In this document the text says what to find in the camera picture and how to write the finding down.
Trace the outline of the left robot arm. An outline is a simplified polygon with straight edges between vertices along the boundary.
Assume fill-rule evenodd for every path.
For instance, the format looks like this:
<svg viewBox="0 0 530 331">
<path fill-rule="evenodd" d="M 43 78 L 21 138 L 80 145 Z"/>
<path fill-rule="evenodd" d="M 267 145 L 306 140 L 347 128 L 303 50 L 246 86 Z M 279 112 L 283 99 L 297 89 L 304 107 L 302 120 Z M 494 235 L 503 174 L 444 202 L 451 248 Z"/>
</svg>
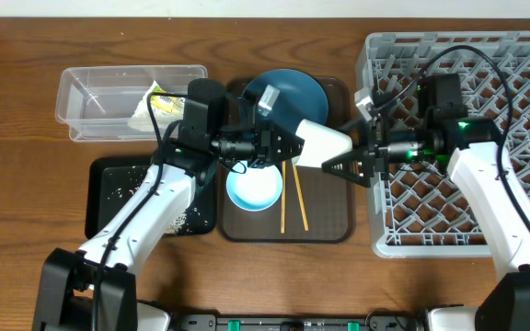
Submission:
<svg viewBox="0 0 530 331">
<path fill-rule="evenodd" d="M 274 166 L 297 156 L 303 140 L 275 123 L 282 92 L 235 97 L 211 79 L 191 81 L 181 119 L 156 129 L 144 182 L 113 219 L 81 247 L 46 258 L 35 330 L 166 330 L 170 316 L 140 302 L 136 276 L 166 229 L 200 195 L 219 165 Z"/>
</svg>

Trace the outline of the light blue bowl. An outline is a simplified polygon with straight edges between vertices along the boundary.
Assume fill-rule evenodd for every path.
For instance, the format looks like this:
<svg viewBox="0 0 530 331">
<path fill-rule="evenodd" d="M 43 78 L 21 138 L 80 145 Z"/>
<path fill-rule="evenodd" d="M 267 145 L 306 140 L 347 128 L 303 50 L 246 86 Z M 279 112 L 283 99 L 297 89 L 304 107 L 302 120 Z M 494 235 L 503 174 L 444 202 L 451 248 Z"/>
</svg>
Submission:
<svg viewBox="0 0 530 331">
<path fill-rule="evenodd" d="M 246 161 L 236 163 L 225 182 L 228 198 L 245 211 L 264 211 L 282 195 L 282 174 L 277 166 L 251 168 Z"/>
</svg>

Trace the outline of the white cup green inside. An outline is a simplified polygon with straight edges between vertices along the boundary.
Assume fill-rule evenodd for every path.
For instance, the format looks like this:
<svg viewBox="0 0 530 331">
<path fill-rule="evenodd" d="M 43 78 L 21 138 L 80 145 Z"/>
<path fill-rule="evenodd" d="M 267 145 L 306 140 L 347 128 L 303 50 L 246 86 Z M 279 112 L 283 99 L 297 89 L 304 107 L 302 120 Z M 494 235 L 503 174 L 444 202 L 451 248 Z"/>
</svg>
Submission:
<svg viewBox="0 0 530 331">
<path fill-rule="evenodd" d="M 295 135 L 304 144 L 302 152 L 292 159 L 293 166 L 320 168 L 324 162 L 352 150 L 349 135 L 311 120 L 302 120 Z"/>
</svg>

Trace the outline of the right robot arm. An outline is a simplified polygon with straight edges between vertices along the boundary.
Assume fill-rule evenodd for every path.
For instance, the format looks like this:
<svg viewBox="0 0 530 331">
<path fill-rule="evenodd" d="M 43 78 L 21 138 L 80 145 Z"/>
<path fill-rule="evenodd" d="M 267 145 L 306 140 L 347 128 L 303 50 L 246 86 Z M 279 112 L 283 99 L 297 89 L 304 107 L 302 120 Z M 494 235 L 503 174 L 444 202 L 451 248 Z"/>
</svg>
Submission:
<svg viewBox="0 0 530 331">
<path fill-rule="evenodd" d="M 324 162 L 324 172 L 370 187 L 391 164 L 438 161 L 461 191 L 483 233 L 498 283 L 477 308 L 426 311 L 426 330 L 530 330 L 530 199 L 513 170 L 502 134 L 488 117 L 469 117 L 458 74 L 423 77 L 421 126 L 389 131 L 380 119 L 362 127 L 363 143 Z"/>
</svg>

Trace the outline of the white napkin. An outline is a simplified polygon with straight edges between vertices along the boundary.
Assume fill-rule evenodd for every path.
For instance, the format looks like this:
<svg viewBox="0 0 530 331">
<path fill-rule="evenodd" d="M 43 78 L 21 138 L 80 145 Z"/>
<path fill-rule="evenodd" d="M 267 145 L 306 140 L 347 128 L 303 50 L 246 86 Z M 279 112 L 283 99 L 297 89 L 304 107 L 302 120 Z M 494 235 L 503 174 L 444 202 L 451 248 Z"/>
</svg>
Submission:
<svg viewBox="0 0 530 331">
<path fill-rule="evenodd" d="M 153 132 L 154 131 L 154 125 L 150 119 L 146 100 L 147 100 L 147 96 L 151 93 L 151 90 L 155 87 L 160 87 L 157 81 L 154 81 L 149 87 L 149 89 L 144 93 L 143 99 L 138 103 L 134 113 L 132 114 L 131 118 L 128 120 L 128 125 L 137 131 L 142 131 L 142 132 Z M 160 129 L 165 129 L 172 120 L 171 115 L 166 115 L 165 117 L 157 117 L 154 113 L 154 117 Z"/>
</svg>

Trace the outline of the yellow green snack wrapper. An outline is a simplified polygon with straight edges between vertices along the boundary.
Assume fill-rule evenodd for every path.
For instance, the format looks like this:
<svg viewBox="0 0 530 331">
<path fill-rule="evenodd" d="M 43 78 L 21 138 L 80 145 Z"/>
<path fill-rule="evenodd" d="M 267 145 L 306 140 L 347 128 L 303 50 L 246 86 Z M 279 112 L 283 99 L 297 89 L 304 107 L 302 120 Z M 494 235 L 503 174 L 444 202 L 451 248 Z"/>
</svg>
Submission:
<svg viewBox="0 0 530 331">
<path fill-rule="evenodd" d="M 164 90 L 160 87 L 153 88 L 151 93 L 154 93 L 150 100 L 151 108 L 157 117 L 165 117 L 166 115 L 183 116 L 185 97 L 158 96 L 157 93 L 164 93 Z"/>
</svg>

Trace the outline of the pile of rice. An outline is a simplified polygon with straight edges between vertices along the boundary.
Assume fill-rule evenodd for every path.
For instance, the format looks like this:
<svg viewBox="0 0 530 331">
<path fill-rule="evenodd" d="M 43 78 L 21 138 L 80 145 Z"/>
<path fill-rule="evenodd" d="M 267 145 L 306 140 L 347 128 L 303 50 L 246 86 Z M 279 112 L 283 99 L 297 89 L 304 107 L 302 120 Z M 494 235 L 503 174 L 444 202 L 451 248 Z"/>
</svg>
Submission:
<svg viewBox="0 0 530 331">
<path fill-rule="evenodd" d="M 106 169 L 102 173 L 98 225 L 105 226 L 133 197 L 144 183 L 146 166 L 126 166 Z M 208 217 L 208 208 L 197 198 L 166 229 L 166 235 L 186 235 L 209 231 L 212 216 Z"/>
</svg>

